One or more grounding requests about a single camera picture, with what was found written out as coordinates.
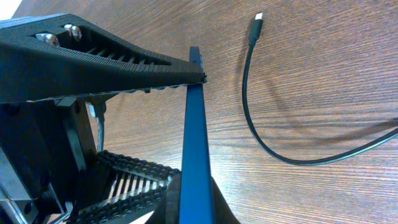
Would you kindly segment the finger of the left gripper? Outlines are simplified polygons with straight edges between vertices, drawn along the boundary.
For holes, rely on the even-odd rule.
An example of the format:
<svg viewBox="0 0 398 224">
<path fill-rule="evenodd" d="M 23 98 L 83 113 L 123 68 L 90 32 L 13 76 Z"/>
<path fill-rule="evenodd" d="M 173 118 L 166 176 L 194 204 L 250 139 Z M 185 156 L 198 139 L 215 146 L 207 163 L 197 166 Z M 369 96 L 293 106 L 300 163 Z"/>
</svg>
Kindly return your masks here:
<svg viewBox="0 0 398 224">
<path fill-rule="evenodd" d="M 1 103 L 204 82 L 199 63 L 140 48 L 73 14 L 1 22 Z"/>
<path fill-rule="evenodd" d="M 172 177 L 180 173 L 155 162 L 99 152 L 77 179 L 67 223 L 110 223 L 128 216 L 137 219 L 156 208 Z"/>
</svg>

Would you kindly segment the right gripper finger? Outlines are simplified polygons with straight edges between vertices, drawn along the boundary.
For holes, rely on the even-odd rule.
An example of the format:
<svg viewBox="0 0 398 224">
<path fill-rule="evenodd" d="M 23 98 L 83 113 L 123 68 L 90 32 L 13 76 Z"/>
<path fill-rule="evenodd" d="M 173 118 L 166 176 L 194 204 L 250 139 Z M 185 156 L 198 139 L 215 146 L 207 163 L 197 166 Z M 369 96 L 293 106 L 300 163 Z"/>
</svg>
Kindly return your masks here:
<svg viewBox="0 0 398 224">
<path fill-rule="evenodd" d="M 215 207 L 215 223 L 216 224 L 239 224 L 239 220 L 234 216 L 229 205 L 224 199 L 220 189 L 218 188 L 214 178 L 211 178 L 213 188 L 213 201 Z M 180 204 L 180 185 L 181 175 L 177 174 L 172 177 L 166 193 L 165 199 L 165 222 L 178 223 L 179 204 Z"/>
</svg>

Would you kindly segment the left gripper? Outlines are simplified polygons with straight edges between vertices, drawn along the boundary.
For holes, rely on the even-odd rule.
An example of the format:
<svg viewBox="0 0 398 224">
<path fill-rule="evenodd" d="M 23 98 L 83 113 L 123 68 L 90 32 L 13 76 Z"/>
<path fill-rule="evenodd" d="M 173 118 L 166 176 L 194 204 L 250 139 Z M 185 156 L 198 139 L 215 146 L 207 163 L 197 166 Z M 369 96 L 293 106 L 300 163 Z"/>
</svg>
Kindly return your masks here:
<svg viewBox="0 0 398 224">
<path fill-rule="evenodd" d="M 104 199 L 86 103 L 1 98 L 1 223 L 43 223 Z"/>
</svg>

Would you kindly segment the blue screen Galaxy smartphone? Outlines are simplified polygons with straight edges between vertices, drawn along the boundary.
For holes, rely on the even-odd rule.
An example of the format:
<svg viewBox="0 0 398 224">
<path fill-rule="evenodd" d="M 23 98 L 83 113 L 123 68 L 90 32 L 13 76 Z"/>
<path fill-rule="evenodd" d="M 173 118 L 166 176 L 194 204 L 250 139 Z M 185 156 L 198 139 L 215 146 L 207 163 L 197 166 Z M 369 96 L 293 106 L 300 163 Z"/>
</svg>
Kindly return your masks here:
<svg viewBox="0 0 398 224">
<path fill-rule="evenodd" d="M 202 83 L 187 86 L 179 222 L 215 222 Z"/>
</svg>

